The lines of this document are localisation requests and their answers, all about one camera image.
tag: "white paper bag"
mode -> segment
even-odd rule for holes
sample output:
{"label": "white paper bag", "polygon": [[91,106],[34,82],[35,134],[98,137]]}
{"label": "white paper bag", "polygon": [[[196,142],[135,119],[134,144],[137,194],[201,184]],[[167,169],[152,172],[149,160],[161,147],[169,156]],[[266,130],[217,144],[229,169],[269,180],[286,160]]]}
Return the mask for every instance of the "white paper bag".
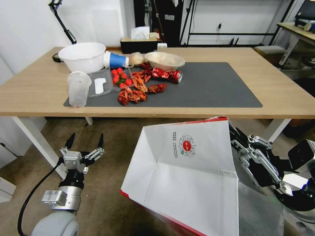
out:
{"label": "white paper bag", "polygon": [[121,193],[182,235],[238,236],[227,118],[143,127]]}

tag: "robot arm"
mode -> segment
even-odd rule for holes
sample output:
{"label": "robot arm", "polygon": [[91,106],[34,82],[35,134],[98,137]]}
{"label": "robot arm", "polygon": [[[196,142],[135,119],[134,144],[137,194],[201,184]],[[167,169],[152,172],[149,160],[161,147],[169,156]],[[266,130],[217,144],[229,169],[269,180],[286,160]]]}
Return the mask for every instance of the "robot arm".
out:
{"label": "robot arm", "polygon": [[254,184],[272,186],[280,202],[294,211],[315,209],[315,142],[304,139],[288,152],[288,159],[272,153],[272,143],[246,136],[229,124],[231,146]]}
{"label": "robot arm", "polygon": [[[70,151],[75,133],[66,141],[64,147],[60,148],[63,158],[59,158],[60,163],[66,166],[66,178],[59,183],[58,190],[47,190],[44,193],[42,202],[56,210],[56,212],[41,219],[35,226],[32,236],[76,236],[79,224],[75,220],[75,215],[80,207],[81,191],[84,188],[84,175],[89,171],[88,166],[92,165],[104,153],[103,134],[98,142],[98,146],[92,152]],[[22,216],[26,204],[37,187],[56,169],[47,174],[33,189],[26,199],[19,216],[18,232],[21,236],[26,236],[22,232]]]}

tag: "gray desk mat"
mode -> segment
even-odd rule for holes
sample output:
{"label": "gray desk mat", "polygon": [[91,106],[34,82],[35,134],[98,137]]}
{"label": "gray desk mat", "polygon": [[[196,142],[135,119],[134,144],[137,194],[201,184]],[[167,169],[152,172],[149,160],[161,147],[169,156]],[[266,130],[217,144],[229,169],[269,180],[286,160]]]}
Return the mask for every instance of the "gray desk mat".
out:
{"label": "gray desk mat", "polygon": [[[128,107],[190,107],[190,108],[260,108],[258,101],[242,79],[226,62],[186,62],[179,84],[151,78],[146,85],[167,83],[163,93],[148,94],[147,101]],[[69,98],[64,106],[69,107]],[[88,98],[87,107],[120,107],[118,92]]]}

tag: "wooden tabletop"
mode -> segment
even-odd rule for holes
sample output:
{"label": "wooden tabletop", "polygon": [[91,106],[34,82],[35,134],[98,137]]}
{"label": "wooden tabletop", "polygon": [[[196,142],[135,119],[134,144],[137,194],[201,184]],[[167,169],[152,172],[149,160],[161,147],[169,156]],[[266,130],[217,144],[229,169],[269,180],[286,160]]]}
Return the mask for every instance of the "wooden tabletop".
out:
{"label": "wooden tabletop", "polygon": [[228,62],[262,103],[262,108],[64,107],[69,70],[64,63],[52,60],[59,50],[52,49],[0,86],[1,116],[315,118],[315,99],[250,48],[162,51],[177,54],[187,62]]}
{"label": "wooden tabletop", "polygon": [[304,31],[302,28],[295,26],[294,23],[292,23],[292,22],[278,23],[277,25],[282,27],[282,28],[285,28],[286,30],[289,30],[291,32],[294,32],[296,34],[299,34],[299,35],[304,36],[310,40],[315,41],[315,34],[314,33]]}

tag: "red can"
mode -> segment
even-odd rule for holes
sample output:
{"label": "red can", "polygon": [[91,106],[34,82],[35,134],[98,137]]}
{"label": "red can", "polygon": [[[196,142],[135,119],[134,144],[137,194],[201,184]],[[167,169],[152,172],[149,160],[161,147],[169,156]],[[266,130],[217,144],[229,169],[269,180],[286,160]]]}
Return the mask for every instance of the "red can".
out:
{"label": "red can", "polygon": [[166,72],[160,68],[154,68],[152,71],[152,76],[154,78],[164,78],[173,83],[179,83],[183,77],[183,74],[179,70]]}

